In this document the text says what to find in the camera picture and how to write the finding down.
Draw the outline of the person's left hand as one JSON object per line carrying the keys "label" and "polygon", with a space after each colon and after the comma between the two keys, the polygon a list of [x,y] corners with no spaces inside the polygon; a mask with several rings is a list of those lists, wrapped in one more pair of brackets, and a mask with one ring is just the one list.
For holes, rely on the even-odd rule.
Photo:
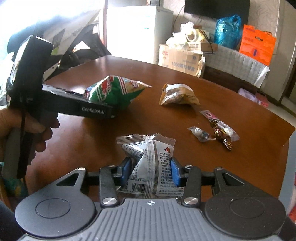
{"label": "person's left hand", "polygon": [[[46,149],[46,141],[53,135],[53,128],[60,126],[58,113],[52,113],[53,117],[50,120],[49,127],[45,127],[35,118],[26,113],[25,131],[33,134],[40,134],[41,139],[36,143],[36,151],[43,152]],[[22,125],[22,114],[18,109],[7,108],[1,106],[1,161],[4,160],[4,151],[6,149],[6,141],[9,133],[13,128],[20,129]]]}

